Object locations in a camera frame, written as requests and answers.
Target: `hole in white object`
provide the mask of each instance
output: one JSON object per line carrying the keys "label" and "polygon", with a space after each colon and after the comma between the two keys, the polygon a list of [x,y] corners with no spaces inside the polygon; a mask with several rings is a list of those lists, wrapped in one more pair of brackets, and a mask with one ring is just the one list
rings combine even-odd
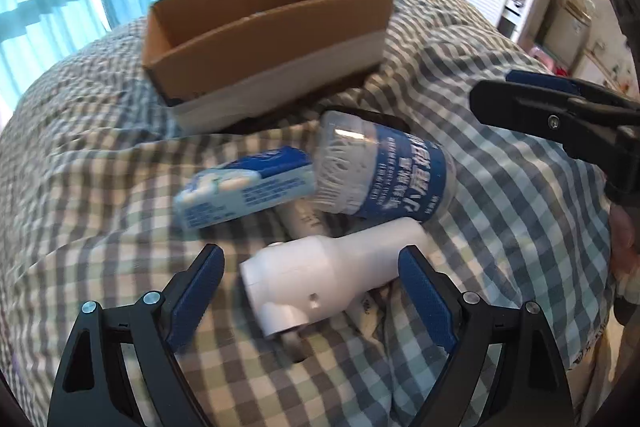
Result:
{"label": "hole in white object", "polygon": [[315,309],[320,307],[320,298],[317,293],[309,295],[309,305]]}

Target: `open brown box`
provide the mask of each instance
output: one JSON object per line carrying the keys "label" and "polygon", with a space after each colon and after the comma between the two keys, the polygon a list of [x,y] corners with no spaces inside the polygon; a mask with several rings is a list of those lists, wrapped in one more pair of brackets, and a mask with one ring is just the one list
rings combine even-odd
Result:
{"label": "open brown box", "polygon": [[213,132],[382,60],[393,0],[159,0],[142,65],[186,133]]}

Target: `blue label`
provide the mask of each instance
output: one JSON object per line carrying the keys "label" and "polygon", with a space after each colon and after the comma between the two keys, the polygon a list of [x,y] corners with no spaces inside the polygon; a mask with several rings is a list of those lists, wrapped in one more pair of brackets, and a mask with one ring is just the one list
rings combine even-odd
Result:
{"label": "blue label", "polygon": [[284,146],[280,149],[245,156],[220,168],[256,171],[260,172],[262,179],[265,179],[306,165],[311,165],[311,160],[305,152]]}
{"label": "blue label", "polygon": [[447,182],[439,145],[375,124],[378,155],[360,217],[413,217],[426,221],[438,208]]}

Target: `plastic jar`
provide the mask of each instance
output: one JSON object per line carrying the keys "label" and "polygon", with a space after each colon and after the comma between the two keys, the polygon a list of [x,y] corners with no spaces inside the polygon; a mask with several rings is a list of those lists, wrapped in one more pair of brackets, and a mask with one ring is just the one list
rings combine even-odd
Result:
{"label": "plastic jar", "polygon": [[440,145],[337,111],[320,125],[311,199],[319,210],[425,222],[449,208],[456,166]]}

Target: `white tube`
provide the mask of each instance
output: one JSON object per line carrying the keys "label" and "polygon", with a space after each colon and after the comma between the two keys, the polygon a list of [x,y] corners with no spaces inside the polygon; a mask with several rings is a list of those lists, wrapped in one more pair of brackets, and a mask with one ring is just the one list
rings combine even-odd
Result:
{"label": "white tube", "polygon": [[357,296],[398,277],[407,245],[430,250],[430,236],[403,217],[332,239],[303,237],[260,250],[240,265],[265,337],[330,317]]}

